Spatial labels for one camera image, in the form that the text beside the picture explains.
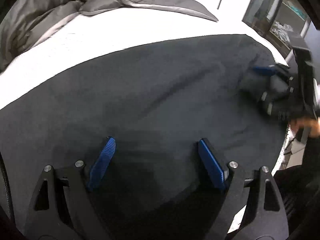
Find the person's right hand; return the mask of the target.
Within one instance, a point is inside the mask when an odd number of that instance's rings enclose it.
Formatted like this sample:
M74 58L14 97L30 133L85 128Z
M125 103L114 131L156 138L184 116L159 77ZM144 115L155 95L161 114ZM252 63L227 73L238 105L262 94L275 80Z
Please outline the person's right hand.
M319 119L312 119L312 118L299 118L296 120L292 120L290 122L290 127L293 133L297 133L299 129L303 128L310 128L309 137L316 138L319 137Z

